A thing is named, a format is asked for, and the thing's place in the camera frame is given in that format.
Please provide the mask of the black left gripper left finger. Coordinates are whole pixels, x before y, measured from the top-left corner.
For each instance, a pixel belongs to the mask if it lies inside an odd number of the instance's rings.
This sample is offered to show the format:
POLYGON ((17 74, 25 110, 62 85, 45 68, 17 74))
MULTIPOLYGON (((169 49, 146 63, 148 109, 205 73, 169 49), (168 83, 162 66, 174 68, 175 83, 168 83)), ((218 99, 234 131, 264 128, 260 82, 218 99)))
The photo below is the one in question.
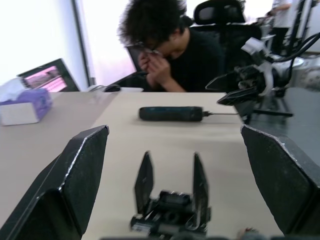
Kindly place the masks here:
POLYGON ((100 186, 107 125, 80 132, 35 178, 0 229, 2 240, 80 240, 100 186))

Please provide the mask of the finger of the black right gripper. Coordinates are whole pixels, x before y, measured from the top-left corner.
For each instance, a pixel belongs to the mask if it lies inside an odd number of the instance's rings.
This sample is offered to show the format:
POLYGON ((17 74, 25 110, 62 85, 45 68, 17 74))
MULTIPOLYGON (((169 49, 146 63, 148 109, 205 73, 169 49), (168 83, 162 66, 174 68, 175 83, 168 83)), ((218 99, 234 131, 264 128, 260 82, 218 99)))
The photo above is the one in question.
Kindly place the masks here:
POLYGON ((236 72, 229 72, 215 77, 206 86, 206 90, 237 90, 242 79, 236 72))
POLYGON ((254 89, 239 89, 227 93, 217 103, 220 105, 237 105, 254 99, 254 89))

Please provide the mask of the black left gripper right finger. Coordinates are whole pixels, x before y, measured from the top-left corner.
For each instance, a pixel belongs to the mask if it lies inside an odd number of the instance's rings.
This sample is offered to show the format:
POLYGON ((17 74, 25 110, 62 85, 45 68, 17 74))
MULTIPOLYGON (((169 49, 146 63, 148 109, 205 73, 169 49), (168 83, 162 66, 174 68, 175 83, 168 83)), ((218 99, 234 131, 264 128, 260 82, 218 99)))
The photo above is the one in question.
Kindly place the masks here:
POLYGON ((320 234, 320 167, 289 137, 242 125, 256 185, 284 235, 320 234))

